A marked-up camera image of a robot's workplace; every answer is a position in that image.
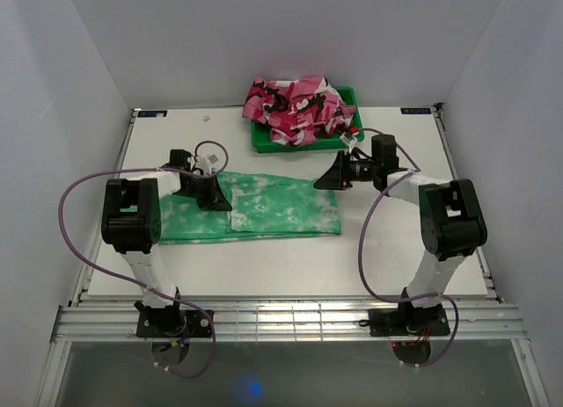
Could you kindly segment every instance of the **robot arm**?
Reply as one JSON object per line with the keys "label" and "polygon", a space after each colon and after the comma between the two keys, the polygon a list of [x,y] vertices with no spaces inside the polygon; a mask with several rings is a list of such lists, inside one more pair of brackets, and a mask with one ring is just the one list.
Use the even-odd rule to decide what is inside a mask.
{"label": "robot arm", "polygon": [[[401,298],[443,294],[464,259],[486,241],[486,225],[472,182],[468,179],[428,178],[419,172],[399,168],[397,143],[392,135],[373,136],[371,156],[357,149],[349,153],[340,151],[333,166],[314,186],[347,190],[352,188],[354,181],[372,181],[380,192],[390,187],[388,196],[420,207],[420,232],[425,251],[417,273]],[[393,335],[388,331],[395,325],[419,330],[445,318],[439,297],[401,302],[394,313],[391,319],[384,319],[387,331],[379,335]]]}
{"label": "robot arm", "polygon": [[[387,177],[389,196],[420,207],[420,232],[425,246],[419,268],[406,287],[407,296],[443,294],[456,269],[486,241],[486,226],[470,180],[439,180],[420,173]],[[438,297],[413,301],[415,308],[440,304]]]}
{"label": "robot arm", "polygon": [[[191,171],[190,157],[185,150],[173,149],[165,167]],[[210,158],[200,160],[194,170],[210,174]],[[169,194],[195,198],[201,209],[232,209],[217,177],[193,178],[175,171],[154,171],[136,178],[112,178],[106,183],[101,234],[128,262],[138,280],[166,295],[180,298],[179,290],[166,273],[157,245],[161,233],[159,201]],[[144,292],[143,300],[135,307],[143,317],[140,323],[146,320],[166,335],[184,326],[185,314],[180,312],[179,304],[171,305],[151,292]]]}

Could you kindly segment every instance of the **pink camouflage cloth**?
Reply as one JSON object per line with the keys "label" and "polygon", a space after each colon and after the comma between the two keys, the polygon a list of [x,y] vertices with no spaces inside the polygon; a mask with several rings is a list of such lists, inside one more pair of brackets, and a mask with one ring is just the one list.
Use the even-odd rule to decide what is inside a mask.
{"label": "pink camouflage cloth", "polygon": [[284,146],[309,145],[318,137],[342,134],[354,113],[355,107],[346,105],[325,77],[294,81],[259,77],[243,108],[243,117],[270,126],[270,140]]}

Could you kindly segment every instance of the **white enclosure wall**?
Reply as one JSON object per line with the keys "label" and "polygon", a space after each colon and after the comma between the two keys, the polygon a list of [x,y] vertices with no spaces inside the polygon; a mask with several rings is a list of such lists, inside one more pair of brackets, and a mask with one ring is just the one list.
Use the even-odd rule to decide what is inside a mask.
{"label": "white enclosure wall", "polygon": [[446,104],[458,172],[478,189],[494,283],[518,302],[563,405],[563,0],[502,0]]}
{"label": "white enclosure wall", "polygon": [[327,75],[361,105],[446,99],[500,0],[73,0],[129,107],[241,105]]}
{"label": "white enclosure wall", "polygon": [[[57,203],[114,164],[128,109],[70,0],[0,0],[0,404],[33,405],[59,304],[78,261]],[[69,202],[78,247],[99,217],[101,183]]]}

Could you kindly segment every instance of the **green tray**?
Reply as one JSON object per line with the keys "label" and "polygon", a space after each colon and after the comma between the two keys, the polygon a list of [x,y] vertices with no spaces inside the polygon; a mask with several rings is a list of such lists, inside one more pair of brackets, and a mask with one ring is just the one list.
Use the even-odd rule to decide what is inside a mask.
{"label": "green tray", "polygon": [[[356,136],[358,141],[363,141],[362,120],[360,120],[360,112],[358,104],[355,101],[355,94],[352,88],[335,88],[347,105],[355,106],[355,114],[352,119],[352,127],[358,127],[360,133]],[[279,143],[270,141],[270,131],[267,126],[252,121],[252,145],[259,154],[271,154],[273,152],[297,152],[302,150],[320,150],[320,149],[344,149],[346,145],[340,140],[340,135],[335,134],[333,137],[319,137],[316,142],[306,146],[283,146]]]}

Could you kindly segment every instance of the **green towel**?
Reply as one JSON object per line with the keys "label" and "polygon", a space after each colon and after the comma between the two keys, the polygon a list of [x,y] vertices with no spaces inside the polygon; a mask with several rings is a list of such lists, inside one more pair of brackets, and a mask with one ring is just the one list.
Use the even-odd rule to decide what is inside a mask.
{"label": "green towel", "polygon": [[160,200],[161,244],[341,233],[334,192],[316,190],[310,180],[222,172],[219,184],[231,212],[201,211],[194,199],[177,195]]}

